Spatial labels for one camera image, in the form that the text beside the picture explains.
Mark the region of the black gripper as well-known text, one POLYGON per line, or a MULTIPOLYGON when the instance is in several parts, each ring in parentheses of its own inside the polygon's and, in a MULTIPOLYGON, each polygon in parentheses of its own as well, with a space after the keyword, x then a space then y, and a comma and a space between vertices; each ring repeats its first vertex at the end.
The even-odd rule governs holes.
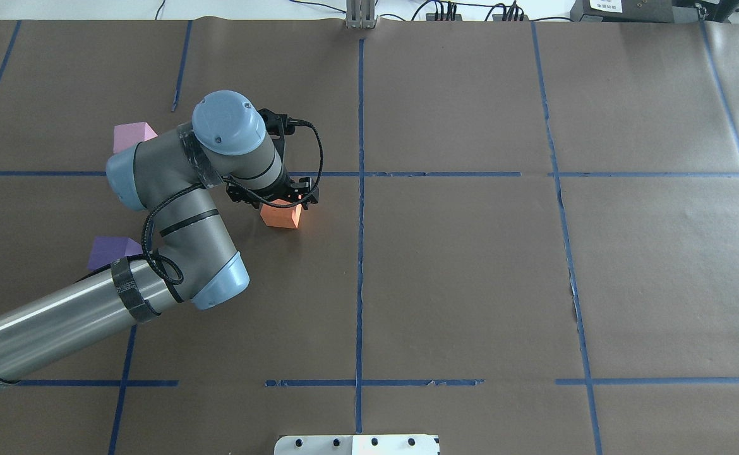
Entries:
POLYGON ((260 208, 263 202, 275 205, 290 205, 308 209, 309 205, 320 201, 320 191, 313 190, 313 178, 299 178, 297 181, 280 174, 276 181, 269 186, 258 189, 248 189, 245 181, 233 176, 224 178, 226 193, 232 202, 245 202, 254 208, 260 208))

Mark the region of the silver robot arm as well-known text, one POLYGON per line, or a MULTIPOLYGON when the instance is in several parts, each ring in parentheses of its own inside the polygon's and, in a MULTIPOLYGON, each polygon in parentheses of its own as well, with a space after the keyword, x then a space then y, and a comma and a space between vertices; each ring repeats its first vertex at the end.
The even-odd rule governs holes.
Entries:
POLYGON ((110 157, 112 192, 147 214, 142 251, 0 315, 0 391, 179 303, 209 309, 243 292, 250 276, 210 190, 256 209, 317 204, 321 176, 292 179, 285 166, 298 127, 313 124, 216 90, 189 121, 110 157))

